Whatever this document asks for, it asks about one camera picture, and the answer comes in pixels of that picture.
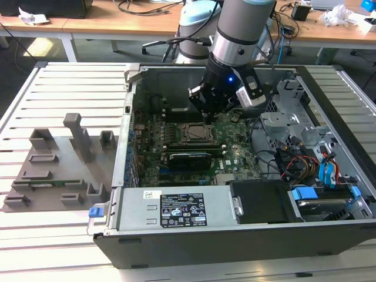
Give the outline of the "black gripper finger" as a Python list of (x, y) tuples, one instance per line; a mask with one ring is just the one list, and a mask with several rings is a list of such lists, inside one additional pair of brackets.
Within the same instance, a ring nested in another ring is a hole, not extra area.
[(207, 106), (204, 100), (201, 98), (201, 86), (188, 88), (189, 101), (196, 107), (196, 109), (202, 114), (203, 122), (209, 123), (209, 114)]
[(210, 102), (208, 109), (208, 123), (212, 123), (216, 120), (216, 116), (220, 113), (227, 113), (235, 107), (234, 102)]

